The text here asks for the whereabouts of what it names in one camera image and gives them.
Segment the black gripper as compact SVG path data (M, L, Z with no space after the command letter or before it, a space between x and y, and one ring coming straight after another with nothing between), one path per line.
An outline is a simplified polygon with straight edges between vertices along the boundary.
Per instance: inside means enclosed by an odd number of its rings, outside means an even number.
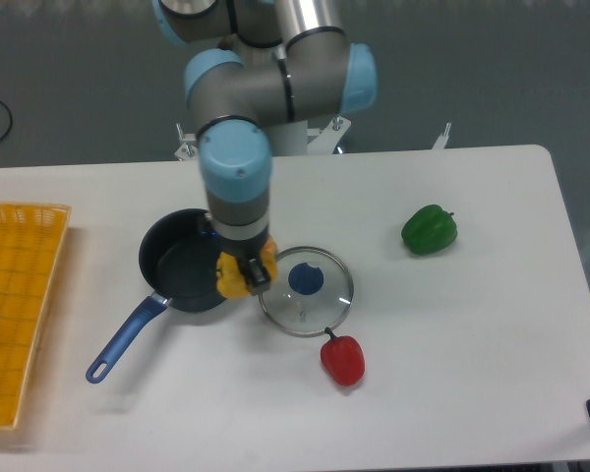
M258 260L261 250L268 239L268 228L265 228L251 239L244 240L225 238L211 227L204 228L202 233L207 237L214 238L221 252L246 261L245 280L247 290L251 295L257 295L261 287L270 286L271 276L262 261Z

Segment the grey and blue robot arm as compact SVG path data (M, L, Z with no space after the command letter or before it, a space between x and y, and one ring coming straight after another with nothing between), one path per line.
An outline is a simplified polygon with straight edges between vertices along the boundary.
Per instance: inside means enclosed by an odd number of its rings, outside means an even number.
M220 42L187 64L184 100L221 245L218 292L260 294L276 276L266 129L370 107L378 93L374 56L347 39L335 1L156 1L152 8L172 40Z

